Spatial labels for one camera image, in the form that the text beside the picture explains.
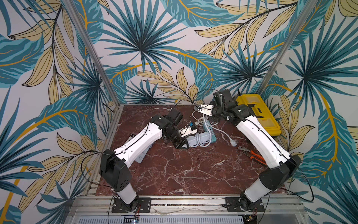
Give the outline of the teal power strip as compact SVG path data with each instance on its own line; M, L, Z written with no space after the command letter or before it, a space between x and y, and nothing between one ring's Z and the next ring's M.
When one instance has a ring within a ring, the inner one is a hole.
M213 127L208 123L206 123L206 125L203 124L202 126L203 126L203 129L204 129L205 132L210 132L210 134L211 134L211 143L215 143L217 141L217 138L216 138L216 136L214 134Z

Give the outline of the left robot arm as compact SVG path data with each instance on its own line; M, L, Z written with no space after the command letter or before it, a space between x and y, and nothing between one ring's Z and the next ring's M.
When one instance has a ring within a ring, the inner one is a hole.
M182 137L176 129L182 118L183 115L176 109L172 109L164 116L155 115L141 132L123 146L113 151L109 149L104 151L99 174L124 204L133 205L138 201L137 193L130 183L129 168L135 159L154 142L164 136L176 149L189 149L186 138Z

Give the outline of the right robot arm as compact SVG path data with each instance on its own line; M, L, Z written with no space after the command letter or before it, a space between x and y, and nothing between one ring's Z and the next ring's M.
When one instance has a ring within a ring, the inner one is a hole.
M284 150L262 127L253 107L238 104L229 90L215 92L212 103L212 117L215 120L224 119L234 125L250 140L268 166L240 195L240 209L250 211L257 201L292 177L301 159Z

